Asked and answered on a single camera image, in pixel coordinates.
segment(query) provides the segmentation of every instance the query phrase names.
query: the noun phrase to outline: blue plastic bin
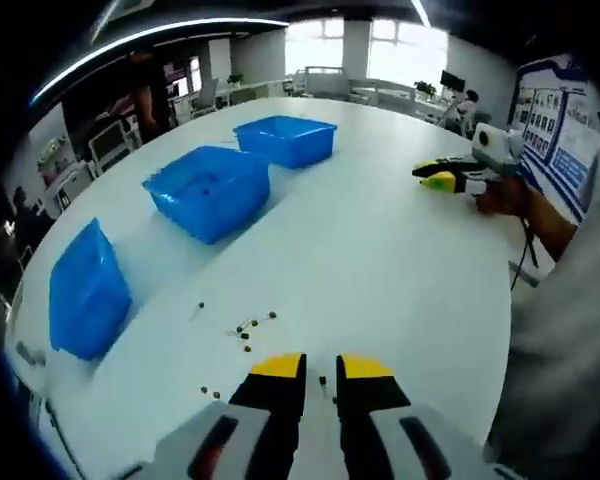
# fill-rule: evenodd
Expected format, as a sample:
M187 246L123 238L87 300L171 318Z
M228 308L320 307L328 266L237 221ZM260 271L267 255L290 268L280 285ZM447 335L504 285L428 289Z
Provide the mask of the blue plastic bin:
M238 136L240 150L263 153L271 163L299 168L331 156L336 128L330 123L277 115L233 131Z
M118 338L131 294L97 219L53 266L49 290L51 346L82 360L103 357Z
M209 245L248 223L270 193L265 158L209 146L187 153L142 185L160 212Z

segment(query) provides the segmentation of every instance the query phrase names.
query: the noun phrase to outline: human arm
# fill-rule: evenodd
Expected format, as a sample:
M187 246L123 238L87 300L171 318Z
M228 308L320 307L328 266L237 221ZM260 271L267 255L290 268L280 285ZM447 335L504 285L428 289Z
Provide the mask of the human arm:
M531 232L556 262L578 228L565 220L540 192L529 187L520 177L488 184L486 193L476 197L476 206L488 215L499 213L526 220Z

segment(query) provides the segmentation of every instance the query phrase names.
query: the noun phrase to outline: ceiling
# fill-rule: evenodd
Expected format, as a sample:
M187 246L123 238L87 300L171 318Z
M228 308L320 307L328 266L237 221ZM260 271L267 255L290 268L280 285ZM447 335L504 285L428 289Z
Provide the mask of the ceiling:
M138 4L150 0L131 1ZM422 4L434 27L518 65L569 50L574 43L577 45L575 40L580 41L592 31L570 31L572 25L588 17L580 3L572 5L568 1L521 0L509 4L493 0L422 0ZM387 16L420 21L409 0L250 0L248 5L244 0L155 0L146 9L104 25L92 44L92 27L98 25L98 16L107 6L104 1L42 0L22 5L13 9L7 2L0 2L0 167L10 159L17 139L29 130L35 115L28 102L51 74L84 52L130 32L183 18L216 16L282 21L329 15L347 19ZM271 27L251 27L248 31L255 33L263 28ZM196 28L190 33L200 31L213 29ZM174 33L165 33L161 39L169 35Z

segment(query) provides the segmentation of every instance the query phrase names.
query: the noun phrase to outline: white table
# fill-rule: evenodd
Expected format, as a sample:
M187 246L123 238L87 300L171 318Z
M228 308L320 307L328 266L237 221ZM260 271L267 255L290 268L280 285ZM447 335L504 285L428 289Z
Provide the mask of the white table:
M148 174L198 145L232 145L233 127L272 114L337 124L333 157L274 178L270 211L219 246L203 247L156 214L140 186ZM288 351L307 353L331 388L337 354L373 355L413 402L484 442L509 347L508 246L463 198L411 176L418 162L469 148L376 108L262 99L187 123L98 178L31 260L16 325L16 336L49 348L51 268L97 216L137 300L133 319L97 369L49 355L42 387L88 477L150 461L156 441L211 400L201 386L227 400L254 362ZM226 334L272 310L278 319L251 332L251 353Z

